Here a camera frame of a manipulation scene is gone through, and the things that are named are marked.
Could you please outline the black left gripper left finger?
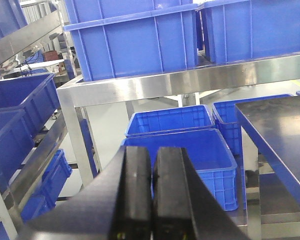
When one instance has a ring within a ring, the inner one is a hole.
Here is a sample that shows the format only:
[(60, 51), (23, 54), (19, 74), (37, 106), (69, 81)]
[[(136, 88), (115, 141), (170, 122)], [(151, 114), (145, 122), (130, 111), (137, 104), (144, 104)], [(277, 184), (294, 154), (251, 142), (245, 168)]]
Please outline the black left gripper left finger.
[(77, 195), (28, 221), (19, 240), (149, 240), (151, 159), (145, 147), (121, 146)]

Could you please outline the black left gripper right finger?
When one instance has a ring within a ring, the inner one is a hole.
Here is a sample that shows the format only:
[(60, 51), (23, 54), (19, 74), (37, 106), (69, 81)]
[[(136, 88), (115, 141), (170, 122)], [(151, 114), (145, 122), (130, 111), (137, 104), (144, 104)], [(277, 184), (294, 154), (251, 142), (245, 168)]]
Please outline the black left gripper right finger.
[(153, 169), (155, 240), (247, 240), (196, 173), (185, 148), (161, 147)]

